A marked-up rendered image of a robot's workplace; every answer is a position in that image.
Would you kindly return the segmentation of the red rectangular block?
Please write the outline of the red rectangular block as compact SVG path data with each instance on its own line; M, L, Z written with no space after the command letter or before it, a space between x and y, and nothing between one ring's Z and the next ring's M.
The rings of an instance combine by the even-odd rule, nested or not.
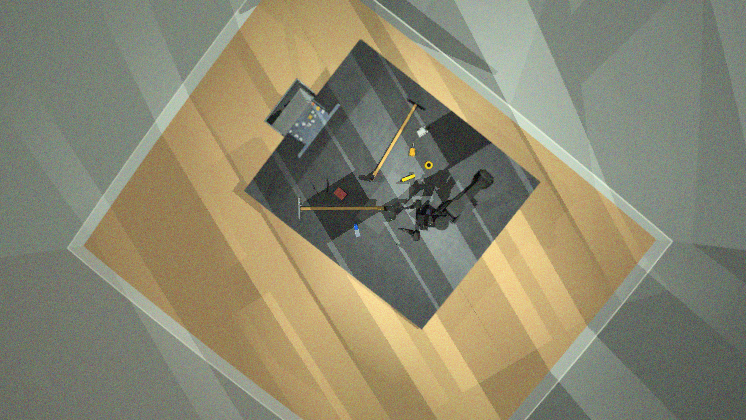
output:
M347 195L347 193L345 193L345 192L344 192L344 191L343 191L343 190L342 190L342 189L341 189L340 187L338 187L338 188L337 188L337 189L335 190L334 194L335 194L335 195L336 195L336 196L337 196L338 198L340 198L341 200L343 200L343 199L344 199L344 198L346 197L346 195Z

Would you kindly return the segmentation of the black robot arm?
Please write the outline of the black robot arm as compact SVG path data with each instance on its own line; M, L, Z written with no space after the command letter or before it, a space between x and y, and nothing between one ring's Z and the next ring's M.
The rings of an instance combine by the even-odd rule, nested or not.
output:
M445 203L441 203L433 212L434 222L433 227L438 230L446 230L449 226L449 222L456 223L464 211L465 205L483 188L488 188L493 184L494 177L489 174L485 169L479 170L473 176L472 184L464 189L459 195L453 200L447 200ZM420 230L427 230L431 227L429 224L429 216L426 214L418 214L417 225L420 225ZM453 220L454 219L454 220Z

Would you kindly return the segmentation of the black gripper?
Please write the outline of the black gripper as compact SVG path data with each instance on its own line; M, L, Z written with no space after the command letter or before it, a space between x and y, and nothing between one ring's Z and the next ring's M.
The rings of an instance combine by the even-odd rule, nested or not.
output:
M400 208L400 210L404 210L404 209L415 209L415 208L416 208L415 231L410 230L410 229L404 229L404 228L398 228L398 229L400 229L400 230L402 230L402 231L407 232L408 234L410 234L411 238L413 238L413 241L419 241L420 240L420 231L419 231L419 226L420 225L417 225L417 220L418 220L417 216L418 216L418 214L420 214L420 208L422 208L422 201L421 200L416 200L415 202L413 202L413 205L408 206L408 207L404 207L404 208ZM426 215L428 215L428 214L426 214ZM429 216L428 222L429 222L429 224L431 224L431 227L433 227L434 215L428 215L428 216Z

